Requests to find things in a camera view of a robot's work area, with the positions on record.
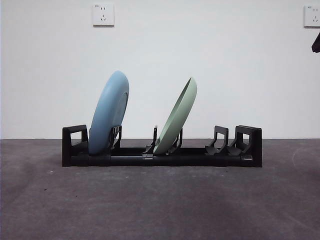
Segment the dark object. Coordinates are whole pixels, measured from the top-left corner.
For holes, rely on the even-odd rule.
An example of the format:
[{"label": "dark object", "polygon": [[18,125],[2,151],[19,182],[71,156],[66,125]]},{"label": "dark object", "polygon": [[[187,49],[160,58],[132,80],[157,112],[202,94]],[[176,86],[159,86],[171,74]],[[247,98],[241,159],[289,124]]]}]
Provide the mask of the dark object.
[{"label": "dark object", "polygon": [[314,53],[320,53],[320,33],[319,35],[316,37],[313,45],[312,45],[312,51]]},{"label": "dark object", "polygon": [[[235,139],[228,146],[228,128],[216,126],[214,140],[206,147],[182,147],[182,130],[166,154],[154,155],[157,126],[153,129],[153,141],[144,147],[120,147],[122,126],[110,131],[110,146],[103,154],[88,154],[86,125],[62,129],[62,166],[237,166],[262,167],[262,129],[239,125],[235,128]],[[72,145],[71,134],[81,132],[81,142]],[[218,133],[224,134],[221,148],[216,148]],[[249,135],[248,144],[243,134]]]}]

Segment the green plate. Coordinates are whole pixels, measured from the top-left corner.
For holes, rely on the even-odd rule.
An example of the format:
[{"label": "green plate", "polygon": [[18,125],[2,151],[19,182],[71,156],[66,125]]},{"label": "green plate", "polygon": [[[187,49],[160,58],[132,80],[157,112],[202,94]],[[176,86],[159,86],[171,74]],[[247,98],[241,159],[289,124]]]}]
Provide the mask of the green plate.
[{"label": "green plate", "polygon": [[184,126],[197,95],[197,84],[193,77],[186,83],[176,101],[163,130],[156,140],[154,154],[164,154],[176,140]]}]

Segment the light blue plate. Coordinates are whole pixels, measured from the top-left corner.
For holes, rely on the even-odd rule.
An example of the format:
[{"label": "light blue plate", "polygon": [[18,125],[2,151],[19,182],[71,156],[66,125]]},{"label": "light blue plate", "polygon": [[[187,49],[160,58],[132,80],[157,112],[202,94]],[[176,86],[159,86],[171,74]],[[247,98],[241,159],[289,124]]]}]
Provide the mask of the light blue plate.
[{"label": "light blue plate", "polygon": [[101,154],[110,145],[110,130],[120,126],[129,97],[129,82],[121,72],[114,72],[106,83],[93,115],[89,135],[89,154]]}]

